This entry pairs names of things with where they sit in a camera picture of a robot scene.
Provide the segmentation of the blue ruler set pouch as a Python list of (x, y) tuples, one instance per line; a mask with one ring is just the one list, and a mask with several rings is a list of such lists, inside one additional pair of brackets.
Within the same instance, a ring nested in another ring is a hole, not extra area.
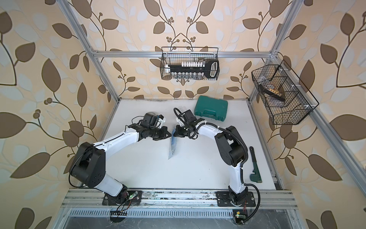
[(173, 157), (175, 150), (176, 150), (176, 145), (177, 145), (176, 127), (174, 127), (172, 130), (172, 136), (170, 138), (170, 148), (169, 148), (168, 159), (171, 159)]

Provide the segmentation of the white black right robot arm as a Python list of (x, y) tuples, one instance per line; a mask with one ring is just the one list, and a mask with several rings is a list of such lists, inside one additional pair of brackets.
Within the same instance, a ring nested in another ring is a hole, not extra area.
[(232, 167), (230, 172), (229, 199), (235, 204), (244, 201), (248, 188), (245, 185), (243, 165), (248, 160), (248, 148), (234, 126), (219, 127), (203, 118), (197, 119), (191, 110), (181, 112), (173, 109), (178, 125), (173, 132), (174, 137), (195, 140), (203, 135), (215, 141), (221, 159)]

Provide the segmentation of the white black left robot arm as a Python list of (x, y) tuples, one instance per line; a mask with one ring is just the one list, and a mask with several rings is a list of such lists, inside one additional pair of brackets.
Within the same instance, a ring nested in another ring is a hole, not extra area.
[(121, 195), (126, 186), (106, 173), (106, 161), (125, 147), (148, 137), (154, 141), (170, 138), (172, 135), (164, 122), (163, 115), (146, 113), (143, 119), (130, 124), (119, 134), (93, 144), (81, 144), (69, 169), (69, 177), (112, 197)]

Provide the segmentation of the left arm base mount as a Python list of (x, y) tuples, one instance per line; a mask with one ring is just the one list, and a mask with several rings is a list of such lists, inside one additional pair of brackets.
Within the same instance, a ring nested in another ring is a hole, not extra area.
[(126, 187), (122, 188), (121, 192), (113, 197), (105, 193), (102, 205), (104, 206), (120, 206), (120, 205), (139, 205), (142, 200), (142, 190), (128, 190)]

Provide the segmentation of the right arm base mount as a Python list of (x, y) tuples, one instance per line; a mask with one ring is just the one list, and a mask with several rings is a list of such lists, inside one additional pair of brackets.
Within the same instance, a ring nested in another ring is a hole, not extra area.
[(239, 194), (233, 191), (216, 192), (217, 205), (219, 207), (255, 207), (256, 202), (253, 192), (243, 191)]

